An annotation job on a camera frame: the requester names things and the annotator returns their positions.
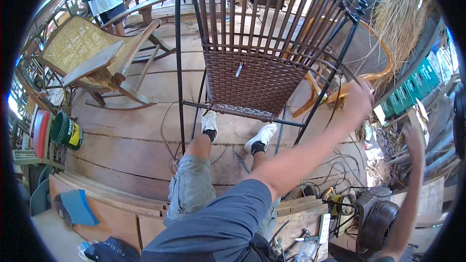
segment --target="person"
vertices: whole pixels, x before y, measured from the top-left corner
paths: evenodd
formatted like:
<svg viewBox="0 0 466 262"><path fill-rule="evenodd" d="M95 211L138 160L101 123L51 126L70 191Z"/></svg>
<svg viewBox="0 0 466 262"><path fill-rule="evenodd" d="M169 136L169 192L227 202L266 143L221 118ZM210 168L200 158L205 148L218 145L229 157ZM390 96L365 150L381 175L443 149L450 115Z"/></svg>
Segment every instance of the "person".
<svg viewBox="0 0 466 262"><path fill-rule="evenodd" d="M109 20L126 10L123 0L90 0L89 6L92 15L99 15L103 24L106 24ZM120 37L125 36L123 19L115 21L113 25L110 25L105 30Z"/></svg>
<svg viewBox="0 0 466 262"><path fill-rule="evenodd" d="M361 86L352 84L339 123L320 136L268 158L265 155L270 139L277 131L276 124L261 128L245 144L245 151L253 155L251 173L228 192L216 198L210 175L211 143L219 131L216 114L208 111L202 118L202 134L196 136L186 149L178 172L170 182L166 229L142 251L141 261L281 261L272 250L269 240L276 226L276 207L280 196L289 192L300 180L319 166L348 133L357 129L372 110L371 85L365 80ZM410 141L410 153L418 154ZM408 195L414 201L413 192ZM395 227L405 226L411 217ZM391 242L382 251L383 259L399 257L407 240Z"/></svg>

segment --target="yellow label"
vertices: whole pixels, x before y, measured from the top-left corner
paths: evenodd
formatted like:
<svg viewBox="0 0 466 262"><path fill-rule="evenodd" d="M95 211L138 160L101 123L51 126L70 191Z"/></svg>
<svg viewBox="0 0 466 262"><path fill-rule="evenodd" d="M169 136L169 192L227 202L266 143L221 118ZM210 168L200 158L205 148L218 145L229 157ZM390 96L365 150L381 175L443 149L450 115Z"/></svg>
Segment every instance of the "yellow label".
<svg viewBox="0 0 466 262"><path fill-rule="evenodd" d="M69 138L69 143L73 146L78 146L79 136L81 135L81 128L73 122L73 129L71 130L71 136Z"/></svg>

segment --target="wooden floor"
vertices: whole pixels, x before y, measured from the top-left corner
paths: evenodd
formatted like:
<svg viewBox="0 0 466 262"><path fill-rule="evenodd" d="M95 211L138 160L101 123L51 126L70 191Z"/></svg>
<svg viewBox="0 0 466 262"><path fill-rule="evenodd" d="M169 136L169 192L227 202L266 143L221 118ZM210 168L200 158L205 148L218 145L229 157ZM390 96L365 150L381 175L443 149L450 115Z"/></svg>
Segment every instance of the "wooden floor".
<svg viewBox="0 0 466 262"><path fill-rule="evenodd" d="M173 23L165 23L158 29L167 44L175 46L175 28ZM201 52L201 42L197 23L185 22L181 26L182 64L183 64L183 98L195 100L199 93L202 73L205 68ZM173 160L181 158L181 149L178 150L181 136L179 124L176 74L176 55L172 54L151 64L147 76L139 90L148 97L156 97L158 104L149 108L119 112L104 110L85 105L89 94L79 90L73 101L72 114L77 116L77 123L84 131L84 141L78 151L68 150L67 170L74 171L84 177L102 183L112 188L126 191L140 196L157 200L168 200L168 185L176 172ZM133 64L127 81L132 83L138 80L144 64ZM292 120L291 113L301 106L309 96L309 86L302 83L290 99L286 119ZM109 102L128 102L130 100L119 98L106 98ZM194 122L195 109L184 107L184 131L186 141L191 138L191 128ZM331 110L321 106L311 120L301 143L317 136L323 131L331 115ZM336 111L332 124L341 119L341 112ZM196 132L200 131L200 119L197 121ZM259 120L246 119L226 114L217 114L219 135L213 143L210 159L212 183L217 194L222 194L232 185L240 182L247 174L243 166L235 157L235 152L244 158L244 163L251 168L253 158L245 154L243 146L265 125ZM298 128L285 125L279 152L292 147L298 134ZM278 133L272 138L267 155L272 157L277 143ZM327 164L319 166L315 172L308 176L315 184L325 180L335 161L336 164L330 173L329 181L321 186L321 190L338 182L335 178L346 178L355 186L360 186L355 175L366 185L364 165L366 156L364 144L354 144L348 137L345 143L338 146L343 154L353 156L359 167L350 158L338 158ZM338 157L331 154L327 160ZM340 189L349 186L346 182L339 185Z"/></svg>

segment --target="green bucket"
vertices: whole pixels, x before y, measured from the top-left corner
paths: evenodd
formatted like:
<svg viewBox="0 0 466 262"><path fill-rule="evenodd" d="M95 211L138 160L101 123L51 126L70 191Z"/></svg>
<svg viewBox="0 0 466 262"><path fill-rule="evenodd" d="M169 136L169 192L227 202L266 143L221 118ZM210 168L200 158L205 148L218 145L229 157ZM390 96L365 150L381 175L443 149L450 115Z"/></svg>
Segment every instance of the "green bucket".
<svg viewBox="0 0 466 262"><path fill-rule="evenodd" d="M66 114L59 112L52 125L50 140L76 151L83 143L83 130Z"/></svg>

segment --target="white sneaker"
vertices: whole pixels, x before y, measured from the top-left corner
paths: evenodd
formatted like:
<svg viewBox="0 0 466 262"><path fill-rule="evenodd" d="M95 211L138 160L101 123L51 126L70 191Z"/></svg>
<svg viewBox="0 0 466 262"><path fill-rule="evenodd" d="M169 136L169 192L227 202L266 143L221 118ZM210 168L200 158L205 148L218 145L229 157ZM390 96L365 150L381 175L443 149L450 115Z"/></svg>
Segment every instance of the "white sneaker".
<svg viewBox="0 0 466 262"><path fill-rule="evenodd" d="M217 139L218 136L218 128L215 123L215 117L217 115L216 112L209 110L206 115L204 113L206 112L205 109L201 110L201 131L204 132L205 130L213 130L216 131L215 138L213 141Z"/></svg>
<svg viewBox="0 0 466 262"><path fill-rule="evenodd" d="M274 136L276 131L277 124L275 123L263 126L257 135L255 135L252 139L244 144L244 150L248 153L251 153L251 146L257 141L265 144L264 149L267 150L270 139Z"/></svg>

